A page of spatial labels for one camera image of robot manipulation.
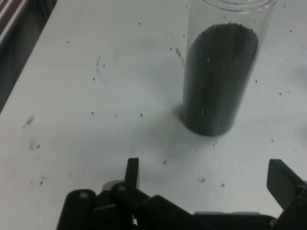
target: debris speck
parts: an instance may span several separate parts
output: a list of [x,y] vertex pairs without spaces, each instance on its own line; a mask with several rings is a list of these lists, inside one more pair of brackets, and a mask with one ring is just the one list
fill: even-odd
[[25,125],[23,126],[23,129],[25,129],[27,126],[29,126],[34,120],[34,115],[31,115],[28,120],[25,122]]
[[33,138],[30,139],[30,150],[35,150],[40,148],[40,144],[37,144],[37,141]]
[[201,182],[201,183],[205,183],[206,182],[205,178],[198,178],[197,181]]
[[183,57],[181,55],[181,52],[180,52],[179,48],[176,48],[176,54],[177,54],[178,58],[181,60],[181,63],[183,65],[183,67],[185,67],[186,64],[184,62],[184,59],[183,59]]

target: dark granules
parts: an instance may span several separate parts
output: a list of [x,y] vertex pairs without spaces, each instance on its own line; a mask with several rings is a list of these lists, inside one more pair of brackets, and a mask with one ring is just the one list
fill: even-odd
[[213,25],[187,56],[183,122],[202,135],[228,131],[257,56],[258,37],[242,25]]

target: transparent tube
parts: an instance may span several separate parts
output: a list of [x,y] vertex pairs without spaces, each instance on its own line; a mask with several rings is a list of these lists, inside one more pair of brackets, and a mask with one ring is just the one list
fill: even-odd
[[276,0],[191,0],[182,119],[201,135],[233,125]]

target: dust particle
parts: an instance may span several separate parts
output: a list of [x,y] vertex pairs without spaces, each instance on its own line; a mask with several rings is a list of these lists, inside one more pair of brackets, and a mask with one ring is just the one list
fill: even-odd
[[206,182],[205,178],[198,178],[197,181],[201,182],[201,183],[205,183]]
[[29,126],[34,120],[34,115],[31,115],[28,120],[25,122],[25,125],[23,126],[23,129],[25,129],[27,126]]
[[183,59],[183,57],[181,55],[181,52],[180,52],[180,50],[178,48],[176,48],[176,54],[177,54],[178,58],[181,60],[181,63],[183,65],[183,67],[185,67],[186,64],[185,64],[184,59]]

